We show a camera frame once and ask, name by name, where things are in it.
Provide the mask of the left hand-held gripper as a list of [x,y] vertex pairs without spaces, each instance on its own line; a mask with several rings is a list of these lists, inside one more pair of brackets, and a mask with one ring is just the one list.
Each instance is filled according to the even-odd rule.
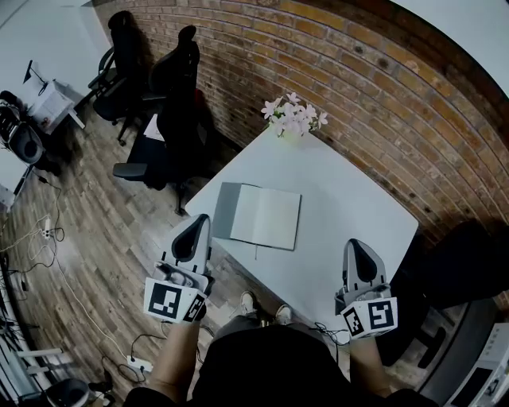
[[153,276],[146,278],[144,313],[175,324],[204,317],[205,300],[215,282],[206,270],[210,227],[208,215],[200,214],[172,230],[171,254],[185,269],[163,261],[155,263]]

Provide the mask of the grey notebook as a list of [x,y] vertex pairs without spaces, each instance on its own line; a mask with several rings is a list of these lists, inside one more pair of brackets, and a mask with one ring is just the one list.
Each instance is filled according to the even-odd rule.
[[298,193],[223,182],[212,218],[212,236],[292,251],[300,207]]

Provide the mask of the person's left forearm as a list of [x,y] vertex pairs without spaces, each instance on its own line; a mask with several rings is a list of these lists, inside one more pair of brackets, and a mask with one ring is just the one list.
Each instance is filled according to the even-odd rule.
[[200,322],[172,324],[154,363],[148,387],[176,404],[187,400],[196,367]]

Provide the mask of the person's right forearm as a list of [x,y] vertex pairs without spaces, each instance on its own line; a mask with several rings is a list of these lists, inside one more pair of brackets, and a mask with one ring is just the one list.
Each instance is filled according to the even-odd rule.
[[390,396],[389,376],[382,364],[375,338],[353,339],[349,352],[351,384],[380,397]]

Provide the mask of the person's left shoe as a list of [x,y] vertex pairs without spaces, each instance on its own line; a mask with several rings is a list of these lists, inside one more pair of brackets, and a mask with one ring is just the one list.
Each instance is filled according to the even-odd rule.
[[255,315],[258,311],[255,295],[250,291],[243,292],[240,297],[239,307],[242,316]]

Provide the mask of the black mesh office chair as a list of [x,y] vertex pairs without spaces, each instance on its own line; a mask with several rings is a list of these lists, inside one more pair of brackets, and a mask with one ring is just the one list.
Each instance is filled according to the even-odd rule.
[[376,339],[384,366],[394,365],[414,340],[426,352],[418,367],[426,368],[446,337],[422,325],[430,309],[443,310],[509,290],[509,224],[490,234],[476,220],[458,224],[427,251],[412,245],[390,282],[398,302],[398,326]]

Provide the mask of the person's grey trousers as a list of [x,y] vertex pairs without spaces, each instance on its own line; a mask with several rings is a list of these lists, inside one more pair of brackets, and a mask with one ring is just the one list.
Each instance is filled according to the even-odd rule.
[[[214,340],[220,339],[224,337],[225,335],[230,335],[233,333],[236,333],[238,331],[246,331],[251,329],[256,329],[261,327],[261,322],[258,316],[254,313],[248,314],[246,316],[244,315],[238,315],[235,316],[232,320],[230,320],[227,324],[222,326],[217,333],[214,335]],[[302,333],[305,333],[306,335],[320,340],[323,342],[323,336],[320,332],[313,330],[309,326],[302,324],[302,323],[290,323],[285,326],[280,324],[271,325],[272,328],[289,328],[293,329],[294,331],[299,331]]]

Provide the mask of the paper sheets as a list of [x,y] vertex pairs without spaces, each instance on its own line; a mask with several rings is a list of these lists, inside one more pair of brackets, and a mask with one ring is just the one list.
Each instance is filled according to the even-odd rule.
[[153,140],[157,141],[164,141],[165,139],[161,135],[158,127],[157,127],[157,114],[153,114],[152,118],[150,119],[147,127],[145,128],[143,134],[147,138],[151,138]]

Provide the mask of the white desk with microwave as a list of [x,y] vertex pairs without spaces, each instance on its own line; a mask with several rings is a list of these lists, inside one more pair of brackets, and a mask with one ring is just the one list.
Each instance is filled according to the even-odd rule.
[[468,304],[445,353],[418,392],[443,406],[467,377],[491,333],[499,309],[492,298]]

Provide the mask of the person's black shirt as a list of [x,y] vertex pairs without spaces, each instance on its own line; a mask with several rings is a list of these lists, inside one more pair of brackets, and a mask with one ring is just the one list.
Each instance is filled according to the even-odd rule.
[[352,385],[318,339],[285,326],[225,335],[208,348],[185,407],[438,407],[413,390]]

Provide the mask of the white microwave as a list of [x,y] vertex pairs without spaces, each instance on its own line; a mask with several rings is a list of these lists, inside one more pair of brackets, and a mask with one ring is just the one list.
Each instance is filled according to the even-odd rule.
[[508,390],[509,323],[497,323],[480,357],[445,407],[495,407]]

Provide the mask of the white flowers in pot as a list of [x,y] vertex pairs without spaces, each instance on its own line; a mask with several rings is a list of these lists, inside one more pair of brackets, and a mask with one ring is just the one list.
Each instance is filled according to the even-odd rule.
[[287,93],[273,101],[265,101],[260,110],[267,121],[266,128],[271,129],[278,138],[300,138],[320,130],[328,125],[328,114],[318,112],[295,93]]

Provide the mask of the black office chair without headrest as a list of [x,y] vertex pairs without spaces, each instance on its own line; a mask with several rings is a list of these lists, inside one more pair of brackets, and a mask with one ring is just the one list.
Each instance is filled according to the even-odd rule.
[[117,140],[139,116],[142,96],[148,90],[148,67],[142,34],[127,10],[115,13],[107,23],[112,46],[99,62],[98,75],[88,87],[95,92],[92,107],[102,119],[117,124],[123,120]]

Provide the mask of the small white desk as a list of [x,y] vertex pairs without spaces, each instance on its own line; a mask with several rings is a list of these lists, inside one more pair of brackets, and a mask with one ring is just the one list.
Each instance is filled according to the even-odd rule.
[[49,81],[45,92],[33,99],[28,108],[28,116],[45,134],[52,134],[66,118],[73,120],[83,130],[86,125],[76,112],[82,99],[83,96],[69,84],[53,79]]

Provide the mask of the black desk lamp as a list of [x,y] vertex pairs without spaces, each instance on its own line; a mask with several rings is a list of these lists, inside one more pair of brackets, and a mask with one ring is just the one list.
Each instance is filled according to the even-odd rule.
[[49,81],[39,73],[33,60],[28,63],[22,85],[35,96],[41,96],[49,85]]

